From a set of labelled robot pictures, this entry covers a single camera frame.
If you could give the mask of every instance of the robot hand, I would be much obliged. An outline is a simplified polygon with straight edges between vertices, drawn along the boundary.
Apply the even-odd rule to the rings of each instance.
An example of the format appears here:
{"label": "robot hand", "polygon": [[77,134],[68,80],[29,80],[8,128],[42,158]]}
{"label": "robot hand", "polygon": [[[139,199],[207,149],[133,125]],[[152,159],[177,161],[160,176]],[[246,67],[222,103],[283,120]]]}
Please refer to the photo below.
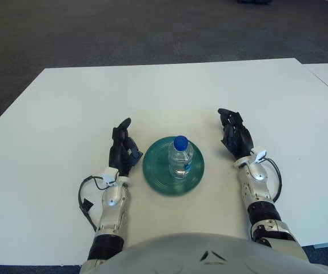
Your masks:
{"label": "robot hand", "polygon": [[243,119],[238,112],[219,108],[221,123],[223,125],[223,139],[221,142],[238,160],[249,156],[253,148],[253,141],[249,131],[243,126]]}
{"label": "robot hand", "polygon": [[118,127],[113,128],[113,145],[109,152],[109,166],[118,169],[120,176],[128,176],[131,167],[142,156],[135,142],[129,137],[127,128],[131,119],[127,118]]}
{"label": "robot hand", "polygon": [[142,152],[129,137],[127,128],[130,123],[131,119],[127,118],[118,127],[113,128],[113,145],[109,154],[109,166],[105,169],[102,177],[91,176],[86,179],[103,179],[103,183],[106,185],[105,188],[100,188],[105,192],[102,195],[103,212],[97,226],[94,225],[88,214],[93,204],[86,199],[84,203],[81,202],[80,191],[84,181],[79,189],[79,205],[95,230],[88,260],[82,266],[80,273],[92,270],[122,251],[127,230],[127,205],[130,200],[128,187],[131,181],[128,175],[142,156]]}

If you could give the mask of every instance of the black joint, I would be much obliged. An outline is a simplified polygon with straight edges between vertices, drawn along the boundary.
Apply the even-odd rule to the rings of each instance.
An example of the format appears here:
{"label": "black joint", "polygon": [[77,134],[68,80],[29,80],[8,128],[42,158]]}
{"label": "black joint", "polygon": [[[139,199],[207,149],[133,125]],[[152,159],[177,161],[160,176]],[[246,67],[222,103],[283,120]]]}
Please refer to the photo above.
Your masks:
{"label": "black joint", "polygon": [[89,251],[88,260],[108,260],[120,253],[123,248],[123,239],[117,235],[104,234],[94,238]]}
{"label": "black joint", "polygon": [[263,220],[281,221],[281,217],[279,216],[276,207],[270,202],[260,201],[252,203],[247,211],[252,225]]}

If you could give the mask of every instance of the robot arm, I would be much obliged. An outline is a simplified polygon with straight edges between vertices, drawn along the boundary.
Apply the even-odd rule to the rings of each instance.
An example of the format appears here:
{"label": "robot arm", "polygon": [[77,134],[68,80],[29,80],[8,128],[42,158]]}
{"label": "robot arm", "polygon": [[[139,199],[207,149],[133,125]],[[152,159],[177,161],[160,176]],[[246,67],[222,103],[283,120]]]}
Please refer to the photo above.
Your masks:
{"label": "robot arm", "polygon": [[272,199],[267,188],[268,176],[262,166],[264,160],[269,160],[266,158],[266,150],[262,147],[253,147],[250,133],[242,124],[243,120],[238,112],[222,108],[218,112],[224,126],[224,137],[221,142],[234,155],[234,166],[239,168],[242,198],[249,214],[252,241],[307,260],[306,254],[287,224],[281,220],[274,205],[281,191],[281,176],[275,199]]}
{"label": "robot arm", "polygon": [[127,128],[130,123],[131,119],[127,118],[113,129],[109,167],[102,175],[103,182],[106,184],[102,195],[102,216],[95,229],[88,259],[83,264],[80,274],[91,271],[122,251],[126,239],[127,205],[130,200],[129,186],[131,184],[128,175],[142,156],[135,142],[128,137]]}

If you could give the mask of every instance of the bottle label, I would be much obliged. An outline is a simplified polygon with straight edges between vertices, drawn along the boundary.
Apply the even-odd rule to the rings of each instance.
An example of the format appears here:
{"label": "bottle label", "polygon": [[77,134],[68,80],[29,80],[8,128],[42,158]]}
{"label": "bottle label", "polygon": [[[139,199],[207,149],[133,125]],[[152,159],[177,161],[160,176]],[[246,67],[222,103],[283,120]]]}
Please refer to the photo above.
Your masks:
{"label": "bottle label", "polygon": [[185,165],[185,171],[189,171],[191,169],[191,164],[186,164]]}

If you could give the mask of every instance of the gray carpet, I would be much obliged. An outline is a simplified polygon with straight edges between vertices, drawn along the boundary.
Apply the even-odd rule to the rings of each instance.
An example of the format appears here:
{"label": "gray carpet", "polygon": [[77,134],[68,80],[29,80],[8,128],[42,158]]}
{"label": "gray carpet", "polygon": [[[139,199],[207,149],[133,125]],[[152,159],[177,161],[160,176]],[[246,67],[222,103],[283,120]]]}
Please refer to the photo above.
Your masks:
{"label": "gray carpet", "polygon": [[[0,0],[0,115],[45,67],[288,57],[328,63],[328,2]],[[305,251],[328,265],[328,248]],[[78,272],[0,266],[0,273]]]}

